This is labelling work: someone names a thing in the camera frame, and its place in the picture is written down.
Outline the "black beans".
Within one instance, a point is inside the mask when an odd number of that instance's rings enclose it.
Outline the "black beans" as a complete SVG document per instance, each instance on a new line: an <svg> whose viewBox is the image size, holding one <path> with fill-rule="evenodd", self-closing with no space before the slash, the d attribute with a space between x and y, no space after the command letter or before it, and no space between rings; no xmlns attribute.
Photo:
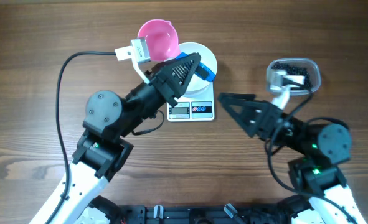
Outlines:
<svg viewBox="0 0 368 224"><path fill-rule="evenodd" d="M303 87L293 87L292 90L308 90L312 89L313 85L310 80L310 74L305 67L297 67L288 63L276 62L272 67L274 70L284 70L289 75L304 76Z"/></svg>

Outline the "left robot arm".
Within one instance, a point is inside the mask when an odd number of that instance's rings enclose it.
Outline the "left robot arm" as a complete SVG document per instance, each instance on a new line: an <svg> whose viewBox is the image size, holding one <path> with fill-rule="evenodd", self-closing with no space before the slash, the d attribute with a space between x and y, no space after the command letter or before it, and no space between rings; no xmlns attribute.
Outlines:
<svg viewBox="0 0 368 224"><path fill-rule="evenodd" d="M191 53L156 64L145 81L122 98L110 90L94 93L87 101L84 133L65 175L32 223L118 223L124 219L114 203L100 196L123 167L133 145L124 140L144 120L155 118L163 104L177 105L200 65Z"/></svg>

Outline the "white round bowl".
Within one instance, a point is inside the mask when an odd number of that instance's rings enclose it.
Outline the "white round bowl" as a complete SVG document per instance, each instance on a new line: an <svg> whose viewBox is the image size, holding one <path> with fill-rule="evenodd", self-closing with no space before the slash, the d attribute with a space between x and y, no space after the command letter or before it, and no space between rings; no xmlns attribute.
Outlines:
<svg viewBox="0 0 368 224"><path fill-rule="evenodd" d="M191 54L194 52L199 53L201 56L201 63L209 68L214 75L217 74L217 59L209 48L196 42L181 43L178 45L178 47L181 52L186 54ZM201 79L197 75L193 75L184 96L196 95L210 84L212 84L212 82L208 82L207 80Z"/></svg>

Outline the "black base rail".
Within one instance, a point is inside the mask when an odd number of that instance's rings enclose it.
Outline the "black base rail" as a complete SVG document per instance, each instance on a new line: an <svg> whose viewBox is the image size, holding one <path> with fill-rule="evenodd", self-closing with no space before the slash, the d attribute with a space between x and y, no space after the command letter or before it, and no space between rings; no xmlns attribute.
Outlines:
<svg viewBox="0 0 368 224"><path fill-rule="evenodd" d="M231 218L223 206L218 207L164 207L163 217L154 217L154 208L145 206L97 206L111 223L126 224L229 224L238 221ZM237 216L249 224L290 223L291 217L276 205L237 207Z"/></svg>

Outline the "pink scoop blue handle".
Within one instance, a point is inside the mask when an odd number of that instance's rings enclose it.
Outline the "pink scoop blue handle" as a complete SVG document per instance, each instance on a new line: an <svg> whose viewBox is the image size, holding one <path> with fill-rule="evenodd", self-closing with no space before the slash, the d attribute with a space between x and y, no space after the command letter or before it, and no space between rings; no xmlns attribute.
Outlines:
<svg viewBox="0 0 368 224"><path fill-rule="evenodd" d="M209 49L202 44L185 42L179 45L178 34L171 21L147 21L139 29L138 37L145 38L150 59L155 62L183 58L193 52L199 53L202 59L210 58L205 54Z"/></svg>

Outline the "clear plastic food container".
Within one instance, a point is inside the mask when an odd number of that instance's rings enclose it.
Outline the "clear plastic food container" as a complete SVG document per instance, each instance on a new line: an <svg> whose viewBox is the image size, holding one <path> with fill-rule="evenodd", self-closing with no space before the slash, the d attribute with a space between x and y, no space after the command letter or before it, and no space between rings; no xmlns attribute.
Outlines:
<svg viewBox="0 0 368 224"><path fill-rule="evenodd" d="M307 95L321 86L321 74L317 63L308 58L281 58L267 67L267 91L277 95L287 80L303 86L292 86L291 96Z"/></svg>

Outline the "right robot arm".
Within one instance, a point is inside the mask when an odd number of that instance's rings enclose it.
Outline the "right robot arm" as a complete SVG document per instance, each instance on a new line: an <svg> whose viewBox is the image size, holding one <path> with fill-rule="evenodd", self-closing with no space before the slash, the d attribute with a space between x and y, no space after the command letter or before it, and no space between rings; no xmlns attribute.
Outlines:
<svg viewBox="0 0 368 224"><path fill-rule="evenodd" d="M364 223L339 168L351 158L349 126L330 117L295 118L312 98L310 93L290 113L271 102L256 100L253 94L221 93L218 101L251 138L264 142L271 175L284 189L307 200L314 217L325 223ZM302 154L288 162L291 185L278 177L273 166L273 157L284 147Z"/></svg>

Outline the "white digital kitchen scale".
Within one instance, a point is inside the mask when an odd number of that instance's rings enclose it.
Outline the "white digital kitchen scale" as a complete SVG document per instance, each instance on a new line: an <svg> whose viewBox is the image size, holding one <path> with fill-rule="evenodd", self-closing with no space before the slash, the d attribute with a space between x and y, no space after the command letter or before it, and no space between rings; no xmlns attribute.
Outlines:
<svg viewBox="0 0 368 224"><path fill-rule="evenodd" d="M214 86L208 84L205 88L191 94L185 94L172 107L167 104L167 120L170 122L212 121L215 118Z"/></svg>

